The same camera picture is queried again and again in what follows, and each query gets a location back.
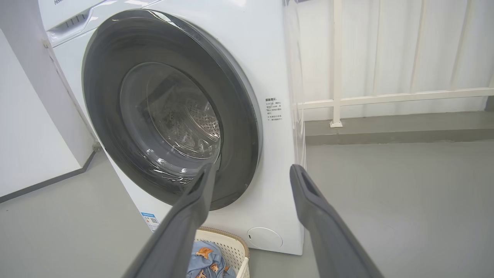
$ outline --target white washing machine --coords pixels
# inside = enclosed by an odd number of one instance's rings
[[[204,225],[252,248],[302,254],[288,176],[305,160],[301,74],[288,63],[299,56],[288,47],[297,21],[286,3],[39,4],[60,67],[143,225],[154,230],[211,162],[219,168]]]

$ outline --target clothes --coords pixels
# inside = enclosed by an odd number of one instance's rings
[[[187,278],[235,278],[235,272],[226,265],[218,246],[212,242],[194,242]]]

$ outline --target white metal railing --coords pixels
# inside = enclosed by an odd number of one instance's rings
[[[312,108],[322,108],[322,107],[333,107],[333,120],[330,123],[331,127],[342,127],[340,120],[340,109],[342,106],[346,105],[359,105],[359,104],[372,104],[372,103],[385,103],[385,102],[399,102],[399,101],[410,101],[410,100],[427,100],[427,99],[443,99],[443,98],[459,98],[459,97],[475,97],[475,96],[489,96],[494,95],[494,74],[491,77],[491,82],[489,87],[486,88],[469,88],[458,90],[458,72],[463,60],[465,38],[466,33],[469,30],[470,22],[472,19],[474,0],[468,0],[465,17],[463,20],[463,25],[461,27],[460,39],[458,42],[458,48],[456,51],[456,56],[453,64],[453,72],[451,74],[450,84],[447,90],[441,91],[430,91],[430,92],[416,92],[416,69],[417,61],[419,61],[419,56],[421,54],[421,39],[424,30],[424,14],[427,9],[428,0],[422,0],[420,9],[420,19],[417,41],[415,44],[415,55],[413,58],[412,75],[410,77],[410,90],[408,93],[396,93],[396,94],[378,94],[377,92],[377,73],[379,70],[379,60],[380,60],[380,47],[382,44],[382,2],[384,0],[379,0],[379,10],[378,10],[378,22],[377,22],[377,45],[375,53],[374,62],[374,77],[372,85],[372,94],[370,96],[360,96],[360,97],[341,97],[341,84],[342,84],[342,1],[334,0],[333,12],[334,12],[334,70],[333,70],[333,99],[327,100],[317,100],[308,101],[303,103],[303,109]]]

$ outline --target washing machine door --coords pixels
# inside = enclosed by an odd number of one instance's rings
[[[143,190],[173,205],[216,162],[211,210],[245,192],[260,155],[259,109],[238,64],[208,34],[161,12],[121,12],[91,38],[82,79],[102,145]]]

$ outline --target white plastic basket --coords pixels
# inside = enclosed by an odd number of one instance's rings
[[[248,247],[239,236],[218,229],[200,227],[195,241],[209,241],[216,244],[226,264],[235,270],[237,278],[250,278],[248,270]]]

